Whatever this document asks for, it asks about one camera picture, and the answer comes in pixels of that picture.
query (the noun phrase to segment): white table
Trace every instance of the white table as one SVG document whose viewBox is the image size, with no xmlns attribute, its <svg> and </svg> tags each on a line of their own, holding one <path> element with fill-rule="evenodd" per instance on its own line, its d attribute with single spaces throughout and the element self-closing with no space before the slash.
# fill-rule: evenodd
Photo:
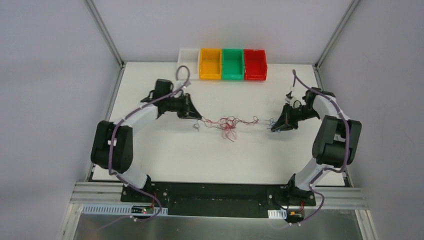
<svg viewBox="0 0 424 240">
<path fill-rule="evenodd" d="M 175 80 L 176 63 L 128 62 L 119 86 L 111 120 L 123 117 L 137 107 L 155 87 L 156 79 Z M 271 132 L 269 119 L 276 121 L 293 83 L 292 69 L 305 84 L 316 87 L 311 65 L 269 64 L 265 82 L 191 80 L 186 92 L 204 117 L 217 121 L 235 116 L 261 121 L 251 126 L 239 123 L 237 140 L 223 139 L 221 130 L 207 128 L 195 120 L 179 119 L 167 112 L 135 137 L 134 163 L 153 181 L 285 184 L 311 159 L 312 143 L 321 121 L 309 119 L 298 130 Z M 294 95 L 305 95 L 298 84 Z M 93 180 L 116 180 L 106 169 L 96 167 Z M 343 186 L 341 174 L 329 173 L 318 185 Z"/>
</svg>

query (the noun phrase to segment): red string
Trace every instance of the red string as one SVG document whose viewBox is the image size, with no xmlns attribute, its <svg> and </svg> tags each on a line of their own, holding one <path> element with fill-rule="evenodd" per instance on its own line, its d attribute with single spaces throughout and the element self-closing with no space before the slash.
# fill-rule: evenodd
<svg viewBox="0 0 424 240">
<path fill-rule="evenodd" d="M 237 139 L 237 133 L 235 129 L 238 123 L 253 126 L 259 122 L 259 118 L 257 116 L 253 116 L 253 121 L 245 121 L 234 116 L 229 116 L 229 117 L 223 117 L 219 119 L 218 121 L 211 121 L 210 119 L 207 119 L 204 116 L 202 116 L 201 120 L 199 121 L 202 121 L 207 128 L 221 129 L 222 138 L 228 139 L 231 142 L 234 142 Z M 199 130 L 199 127 L 200 127 L 199 123 L 196 123 L 193 125 L 193 128 L 197 130 Z"/>
</svg>

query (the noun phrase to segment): white wall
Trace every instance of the white wall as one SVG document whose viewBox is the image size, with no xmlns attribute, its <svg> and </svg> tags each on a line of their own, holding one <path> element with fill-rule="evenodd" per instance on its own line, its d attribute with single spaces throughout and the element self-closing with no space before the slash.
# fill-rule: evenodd
<svg viewBox="0 0 424 240">
<path fill-rule="evenodd" d="M 0 6 L 0 239 L 56 239 L 118 64 L 84 1 Z"/>
<path fill-rule="evenodd" d="M 362 122 L 349 172 L 380 239 L 424 239 L 424 1 L 364 0 L 321 70 Z"/>
<path fill-rule="evenodd" d="M 125 61 L 176 62 L 179 48 L 265 49 L 315 63 L 351 0 L 95 0 Z"/>
</svg>

